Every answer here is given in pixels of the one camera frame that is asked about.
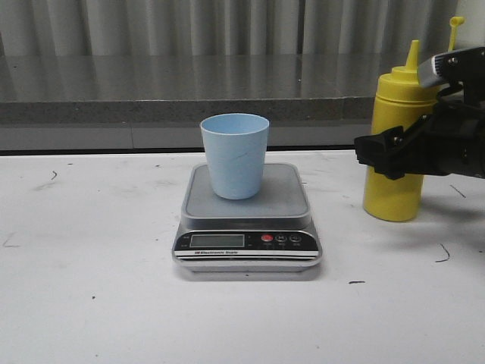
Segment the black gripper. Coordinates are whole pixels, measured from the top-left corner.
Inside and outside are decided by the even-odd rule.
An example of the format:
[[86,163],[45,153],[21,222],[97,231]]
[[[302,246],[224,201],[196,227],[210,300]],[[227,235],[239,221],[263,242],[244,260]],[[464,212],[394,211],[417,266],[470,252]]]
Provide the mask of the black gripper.
[[390,180],[406,174],[483,179],[484,102],[470,102],[462,88],[447,87],[438,93],[429,120],[422,115],[406,130],[398,126],[357,137],[354,147],[360,164]]

